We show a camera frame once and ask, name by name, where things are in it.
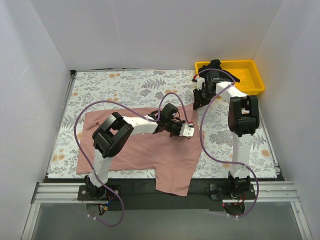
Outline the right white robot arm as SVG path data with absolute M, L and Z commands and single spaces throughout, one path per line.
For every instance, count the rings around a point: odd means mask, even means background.
M 192 81 L 197 84 L 193 90 L 193 108 L 197 110 L 205 107 L 200 131 L 203 130 L 206 114 L 217 97 L 222 97 L 229 104 L 228 128 L 232 133 L 232 161 L 209 157 L 218 163 L 230 164 L 226 183 L 216 192 L 232 199 L 244 198 L 245 193 L 250 191 L 250 175 L 255 174 L 249 167 L 249 158 L 253 136 L 260 126 L 258 98 L 237 89 L 236 79 L 224 70 L 204 69 L 195 74 Z

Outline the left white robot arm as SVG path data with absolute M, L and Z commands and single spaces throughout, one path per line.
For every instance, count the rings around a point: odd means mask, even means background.
M 124 147 L 130 136 L 169 132 L 171 137 L 192 137 L 194 125 L 176 117 L 177 107 L 168 103 L 162 110 L 155 110 L 144 117 L 122 116 L 113 112 L 92 135 L 94 147 L 93 169 L 85 176 L 85 185 L 95 200 L 106 196 L 103 184 L 108 182 L 108 174 L 113 157 Z

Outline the pink t shirt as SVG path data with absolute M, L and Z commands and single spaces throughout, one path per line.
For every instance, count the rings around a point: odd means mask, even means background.
M 172 136 L 166 131 L 157 134 L 130 136 L 123 149 L 112 160 L 111 171 L 155 170 L 155 189 L 164 193 L 185 197 L 191 178 L 199 162 L 202 147 L 198 128 L 198 112 L 192 104 L 185 107 L 187 119 L 194 124 L 191 138 Z M 89 162 L 94 160 L 95 130 L 113 113 L 113 110 L 86 112 L 80 135 L 82 150 L 78 155 L 76 174 L 91 172 Z

